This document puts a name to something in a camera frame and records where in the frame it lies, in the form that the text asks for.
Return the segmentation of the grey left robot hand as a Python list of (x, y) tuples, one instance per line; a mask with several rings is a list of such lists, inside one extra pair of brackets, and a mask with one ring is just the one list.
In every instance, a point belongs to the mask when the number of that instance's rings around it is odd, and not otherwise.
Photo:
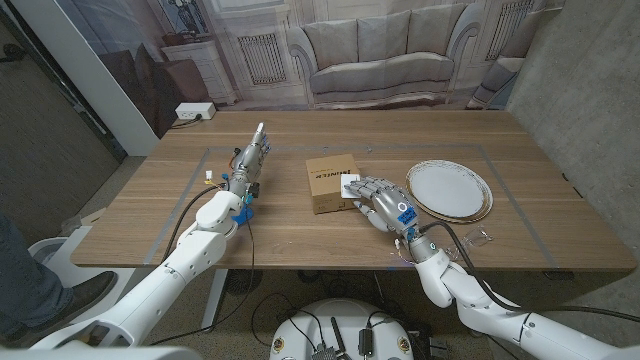
[(240, 152), (232, 165), (232, 175), (229, 180), (229, 191), (243, 197), (249, 186), (259, 178), (261, 168), (270, 143), (261, 122), (249, 145)]

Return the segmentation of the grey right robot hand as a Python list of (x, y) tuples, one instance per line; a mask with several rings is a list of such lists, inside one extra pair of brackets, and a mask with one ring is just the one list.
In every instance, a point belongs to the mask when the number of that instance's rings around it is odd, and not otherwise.
[(418, 214), (408, 193), (384, 178), (367, 176), (343, 186), (345, 190), (371, 201), (372, 206), (354, 201), (355, 207), (378, 230), (394, 231), (411, 242), (418, 229)]

